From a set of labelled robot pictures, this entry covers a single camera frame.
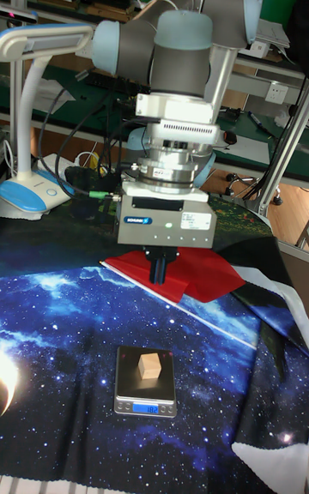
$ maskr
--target desk lamp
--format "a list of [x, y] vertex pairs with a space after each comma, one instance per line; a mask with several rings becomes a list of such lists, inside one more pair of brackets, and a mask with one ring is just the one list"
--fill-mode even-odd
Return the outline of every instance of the desk lamp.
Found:
[[83, 23], [14, 27], [0, 33], [0, 62], [33, 59], [22, 90], [17, 121], [17, 174], [0, 184], [0, 196], [20, 210], [44, 213], [69, 199], [49, 172], [31, 170], [33, 103], [52, 56], [81, 50], [92, 34], [93, 29]]

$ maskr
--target wooden cube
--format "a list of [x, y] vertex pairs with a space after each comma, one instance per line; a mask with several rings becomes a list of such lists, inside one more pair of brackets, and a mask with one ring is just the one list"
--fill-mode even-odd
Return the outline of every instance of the wooden cube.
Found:
[[144, 353], [138, 361], [138, 370], [142, 380], [153, 380], [161, 373], [161, 363], [158, 353]]

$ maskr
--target red paper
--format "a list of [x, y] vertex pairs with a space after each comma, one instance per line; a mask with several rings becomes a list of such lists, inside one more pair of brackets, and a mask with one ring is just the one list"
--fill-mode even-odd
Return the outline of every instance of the red paper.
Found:
[[179, 257], [167, 265], [161, 286], [149, 282], [150, 262], [139, 250], [110, 257], [106, 263], [176, 303], [184, 293], [210, 302], [245, 284], [224, 258], [204, 248], [179, 248]]

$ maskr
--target space print tablecloth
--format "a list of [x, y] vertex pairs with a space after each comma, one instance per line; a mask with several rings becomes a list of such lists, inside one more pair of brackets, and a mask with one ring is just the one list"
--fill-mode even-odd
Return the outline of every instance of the space print tablecloth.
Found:
[[[306, 442], [309, 359], [283, 300], [250, 287], [172, 305], [104, 268], [1, 279], [0, 474], [136, 494], [272, 492], [231, 444]], [[175, 419], [112, 410], [120, 345], [173, 351]]]

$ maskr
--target blue lamp base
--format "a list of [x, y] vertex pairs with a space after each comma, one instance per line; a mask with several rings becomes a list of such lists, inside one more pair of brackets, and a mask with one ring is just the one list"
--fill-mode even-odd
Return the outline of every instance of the blue lamp base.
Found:
[[[67, 184], [72, 195], [74, 190]], [[25, 212], [44, 213], [70, 199], [49, 172], [32, 172], [25, 180], [13, 177], [0, 184], [0, 197]]]

